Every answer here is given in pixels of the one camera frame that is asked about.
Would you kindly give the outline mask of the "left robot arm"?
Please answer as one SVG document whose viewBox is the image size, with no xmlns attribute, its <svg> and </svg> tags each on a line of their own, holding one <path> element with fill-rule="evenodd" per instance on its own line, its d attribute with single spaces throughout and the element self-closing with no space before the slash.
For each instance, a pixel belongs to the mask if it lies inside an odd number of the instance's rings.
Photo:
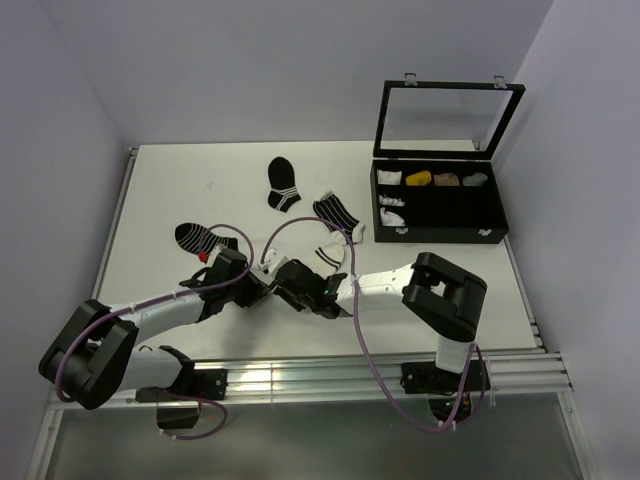
<svg viewBox="0 0 640 480">
<path fill-rule="evenodd" d="M 171 346 L 148 340 L 202 322 L 234 303 L 255 305 L 268 286 L 246 257 L 224 248 L 177 289 L 155 299 L 108 306 L 95 299 L 77 307 L 38 365 L 64 401 L 93 410 L 123 390 L 160 390 L 172 399 L 196 394 L 195 362 Z"/>
</svg>

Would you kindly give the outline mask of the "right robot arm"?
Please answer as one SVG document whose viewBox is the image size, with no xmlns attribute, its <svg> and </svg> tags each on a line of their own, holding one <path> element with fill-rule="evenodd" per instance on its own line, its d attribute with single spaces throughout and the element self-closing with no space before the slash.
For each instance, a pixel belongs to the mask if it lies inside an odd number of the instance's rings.
<svg viewBox="0 0 640 480">
<path fill-rule="evenodd" d="M 384 272 L 324 278 L 271 249 L 261 271 L 275 295 L 298 311 L 309 310 L 326 319 L 405 306 L 437 334 L 435 383 L 452 390 L 466 379 L 467 355 L 488 290 L 479 276 L 431 252 Z"/>
</svg>

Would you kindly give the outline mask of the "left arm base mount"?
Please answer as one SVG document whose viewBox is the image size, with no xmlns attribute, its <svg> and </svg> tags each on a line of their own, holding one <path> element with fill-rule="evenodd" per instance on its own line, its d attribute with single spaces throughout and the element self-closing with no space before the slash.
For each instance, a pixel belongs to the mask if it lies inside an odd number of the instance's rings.
<svg viewBox="0 0 640 480">
<path fill-rule="evenodd" d="M 137 403 L 169 403 L 177 401 L 194 402 L 195 407 L 158 407 L 156 410 L 156 423 L 163 431 L 175 434 L 177 437 L 203 437 L 201 434 L 188 434 L 199 420 L 204 419 L 206 407 L 218 409 L 221 417 L 218 423 L 207 435 L 212 435 L 221 430 L 227 420 L 228 411 L 221 404 L 225 399 L 227 388 L 228 370 L 224 368 L 212 370 L 196 369 L 190 373 L 181 375 L 170 387 L 146 387 L 137 390 L 135 401 Z"/>
</svg>

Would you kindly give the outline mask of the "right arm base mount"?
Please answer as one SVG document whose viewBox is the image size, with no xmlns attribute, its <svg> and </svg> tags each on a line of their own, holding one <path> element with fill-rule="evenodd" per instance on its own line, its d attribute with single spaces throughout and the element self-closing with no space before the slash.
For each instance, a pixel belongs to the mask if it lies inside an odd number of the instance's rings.
<svg viewBox="0 0 640 480">
<path fill-rule="evenodd" d="M 400 385 L 406 394 L 436 396 L 429 401 L 429 407 L 432 415 L 444 422 L 453 410 L 461 375 L 438 369 L 434 361 L 405 362 L 401 364 L 401 372 Z M 472 395 L 488 393 L 490 387 L 486 367 L 479 360 L 472 360 L 455 421 L 466 420 L 474 410 Z"/>
</svg>

